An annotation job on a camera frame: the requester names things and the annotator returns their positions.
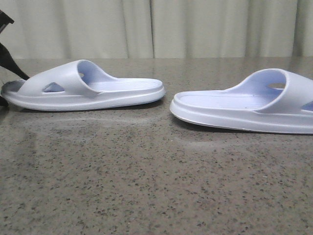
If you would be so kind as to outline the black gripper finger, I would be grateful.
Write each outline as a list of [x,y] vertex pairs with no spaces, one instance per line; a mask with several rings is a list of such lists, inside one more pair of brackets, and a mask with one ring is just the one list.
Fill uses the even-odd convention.
[[2,92],[2,89],[4,87],[4,83],[2,84],[1,88],[0,88],[0,106],[2,107],[8,107],[8,102],[7,100],[5,100],[5,98],[2,97],[1,95],[1,92]]

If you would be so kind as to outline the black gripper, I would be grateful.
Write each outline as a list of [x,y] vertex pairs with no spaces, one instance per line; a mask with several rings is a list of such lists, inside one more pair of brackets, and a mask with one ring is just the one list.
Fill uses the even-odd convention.
[[[0,33],[9,25],[13,24],[14,20],[10,18],[7,14],[5,14],[2,10],[0,10]],[[0,44],[0,66],[13,72],[21,79],[28,80],[29,76],[25,74],[19,66],[16,64],[14,59],[12,58],[8,49]]]

